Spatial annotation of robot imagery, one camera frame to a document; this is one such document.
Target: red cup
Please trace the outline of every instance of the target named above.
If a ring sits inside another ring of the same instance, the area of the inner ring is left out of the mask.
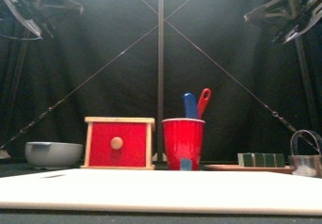
[[[180,170],[182,169],[182,163],[189,163],[190,169],[197,170],[204,121],[180,118],[166,119],[161,123],[168,169]]]

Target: gray bowl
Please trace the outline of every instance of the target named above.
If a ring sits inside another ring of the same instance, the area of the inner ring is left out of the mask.
[[[25,158],[35,169],[71,168],[82,154],[82,145],[59,142],[27,142]]]

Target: red box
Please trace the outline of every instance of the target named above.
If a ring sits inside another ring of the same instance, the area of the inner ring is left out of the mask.
[[[86,117],[86,148],[82,168],[153,169],[150,118]]]

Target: drawer knob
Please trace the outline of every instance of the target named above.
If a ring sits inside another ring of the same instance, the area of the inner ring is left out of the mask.
[[[120,137],[113,137],[110,140],[110,147],[113,150],[118,150],[122,146],[122,139]]]

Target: black backdrop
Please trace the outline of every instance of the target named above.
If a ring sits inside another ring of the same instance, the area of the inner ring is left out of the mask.
[[[201,159],[233,162],[237,152],[289,154],[291,132],[205,57],[297,129],[312,128],[293,41],[273,44],[268,32],[244,23],[244,14],[269,0],[162,1],[170,23],[164,23],[162,117],[182,117],[182,94],[198,97],[202,88],[210,88]],[[9,144],[14,158],[23,158],[26,141],[85,144],[86,116],[157,117],[158,0],[75,2],[84,12],[54,21],[51,40],[0,39],[1,143],[67,96]],[[320,120],[319,29],[316,25],[303,42],[315,96],[312,114]],[[7,18],[1,20],[1,34],[22,37],[23,29]],[[154,135],[153,151],[157,144]]]

